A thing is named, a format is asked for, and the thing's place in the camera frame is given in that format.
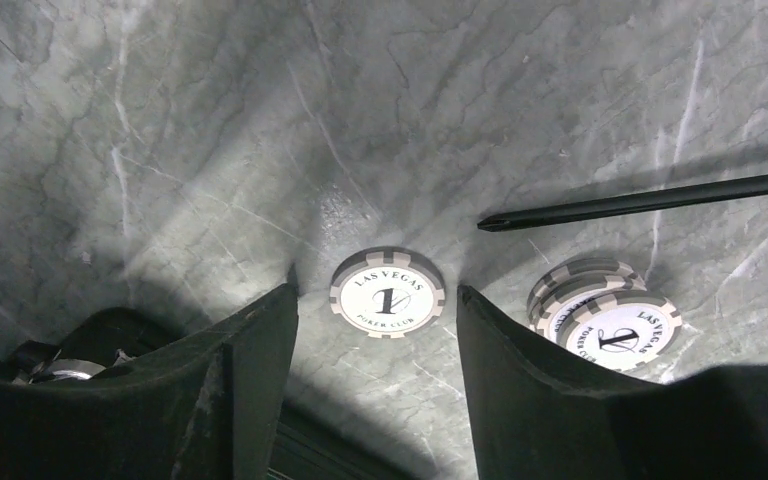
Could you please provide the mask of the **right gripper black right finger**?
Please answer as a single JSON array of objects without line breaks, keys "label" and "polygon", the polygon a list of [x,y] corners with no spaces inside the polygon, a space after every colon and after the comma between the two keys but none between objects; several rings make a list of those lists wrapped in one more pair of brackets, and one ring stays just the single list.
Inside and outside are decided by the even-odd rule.
[{"label": "right gripper black right finger", "polygon": [[587,362],[468,285],[457,336],[482,479],[768,479],[768,365],[659,385]]}]

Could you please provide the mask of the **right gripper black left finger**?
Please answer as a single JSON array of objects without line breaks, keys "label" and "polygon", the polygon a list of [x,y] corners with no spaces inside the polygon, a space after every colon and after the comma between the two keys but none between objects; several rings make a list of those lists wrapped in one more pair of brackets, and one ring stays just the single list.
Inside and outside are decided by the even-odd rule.
[{"label": "right gripper black left finger", "polygon": [[0,479],[262,479],[296,342],[283,284],[90,380],[21,385],[0,363]]}]

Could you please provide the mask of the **white poker chip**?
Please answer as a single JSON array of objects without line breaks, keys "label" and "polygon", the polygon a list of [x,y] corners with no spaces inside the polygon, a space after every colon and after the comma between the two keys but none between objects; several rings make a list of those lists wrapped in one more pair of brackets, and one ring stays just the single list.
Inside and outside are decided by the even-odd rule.
[{"label": "white poker chip", "polygon": [[630,265],[610,258],[581,258],[544,274],[527,302],[531,329],[556,342],[566,319],[590,300],[615,291],[646,290]]},{"label": "white poker chip", "polygon": [[346,258],[329,292],[334,314],[372,338],[403,338],[434,322],[446,305],[440,270],[425,256],[379,246]]},{"label": "white poker chip", "polygon": [[601,367],[630,371],[653,361],[671,344],[683,319],[666,297],[643,290],[600,295],[564,321],[556,343]]}]

